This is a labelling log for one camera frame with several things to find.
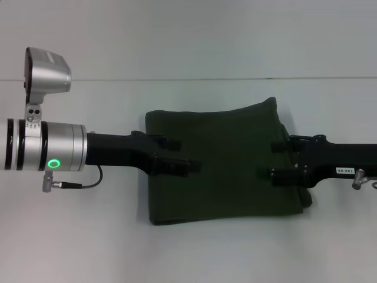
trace white label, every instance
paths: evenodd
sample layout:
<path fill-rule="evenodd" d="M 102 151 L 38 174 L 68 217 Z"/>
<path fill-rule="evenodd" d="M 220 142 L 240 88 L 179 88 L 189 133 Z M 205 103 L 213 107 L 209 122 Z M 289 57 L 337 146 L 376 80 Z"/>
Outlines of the white label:
<path fill-rule="evenodd" d="M 51 63 L 55 63 L 55 61 L 54 61 L 54 59 L 53 59 L 53 57 L 52 57 L 52 54 L 50 53 L 50 52 L 46 52 L 47 53 L 47 57 L 48 57 L 48 59 L 49 59 L 49 61 L 51 62 Z"/>
<path fill-rule="evenodd" d="M 337 174 L 355 174 L 355 168 L 337 167 Z"/>

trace folded fabric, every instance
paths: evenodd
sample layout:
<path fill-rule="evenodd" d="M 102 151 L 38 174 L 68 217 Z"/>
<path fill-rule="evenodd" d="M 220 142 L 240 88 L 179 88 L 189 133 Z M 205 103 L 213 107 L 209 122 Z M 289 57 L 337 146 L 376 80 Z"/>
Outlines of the folded fabric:
<path fill-rule="evenodd" d="M 312 198 L 307 189 L 275 187 L 267 177 L 268 168 L 292 168 L 297 158 L 271 151 L 271 143 L 288 138 L 276 108 L 276 99 L 269 98 L 224 112 L 147 113 L 147 134 L 183 142 L 180 152 L 165 151 L 165 157 L 203 162 L 200 173 L 187 177 L 148 177 L 151 223 L 292 215 L 309 207 Z"/>

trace white background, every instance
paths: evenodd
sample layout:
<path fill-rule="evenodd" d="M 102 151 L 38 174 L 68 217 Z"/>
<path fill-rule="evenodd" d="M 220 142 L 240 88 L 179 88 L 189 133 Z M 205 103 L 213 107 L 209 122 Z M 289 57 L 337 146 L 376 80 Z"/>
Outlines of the white background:
<path fill-rule="evenodd" d="M 62 54 L 79 79 L 45 99 L 47 121 L 128 134 L 151 110 L 275 96 L 290 133 L 377 143 L 376 24 L 372 0 L 2 0 L 0 118 L 23 116 L 24 51 L 34 46 Z M 262 79 L 272 77 L 284 79 Z M 249 80 L 184 81 L 216 78 Z M 155 227 L 146 176 L 104 173 L 92 190 L 42 193 L 42 173 L 0 172 L 0 282 L 375 282 L 370 185 L 323 181 L 313 206 L 289 218 Z"/>

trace silver connector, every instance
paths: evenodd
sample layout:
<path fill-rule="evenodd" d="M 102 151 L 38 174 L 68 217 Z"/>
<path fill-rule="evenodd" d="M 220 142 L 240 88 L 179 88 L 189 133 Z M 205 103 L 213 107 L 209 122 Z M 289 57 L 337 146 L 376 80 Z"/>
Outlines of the silver connector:
<path fill-rule="evenodd" d="M 362 169 L 356 170 L 355 178 L 352 183 L 352 188 L 355 190 L 361 189 L 361 185 L 368 182 L 369 179 L 365 176 L 365 171 Z"/>
<path fill-rule="evenodd" d="M 53 176 L 54 172 L 52 171 L 46 171 L 45 176 L 43 177 L 43 186 L 42 191 L 45 193 L 49 193 L 52 188 L 52 181 L 54 180 Z"/>
<path fill-rule="evenodd" d="M 61 189 L 62 182 L 53 182 L 52 187 L 54 189 Z"/>

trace silver bracket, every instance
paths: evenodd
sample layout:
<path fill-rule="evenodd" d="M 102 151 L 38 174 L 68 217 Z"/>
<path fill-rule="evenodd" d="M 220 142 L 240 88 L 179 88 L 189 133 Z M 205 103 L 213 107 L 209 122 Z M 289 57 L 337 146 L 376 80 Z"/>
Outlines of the silver bracket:
<path fill-rule="evenodd" d="M 31 124 L 38 124 L 42 120 L 42 108 L 40 104 L 26 104 L 25 120 Z"/>
<path fill-rule="evenodd" d="M 42 104 L 45 99 L 46 94 L 45 93 L 39 93 L 33 91 L 29 95 L 29 103 L 30 104 Z"/>

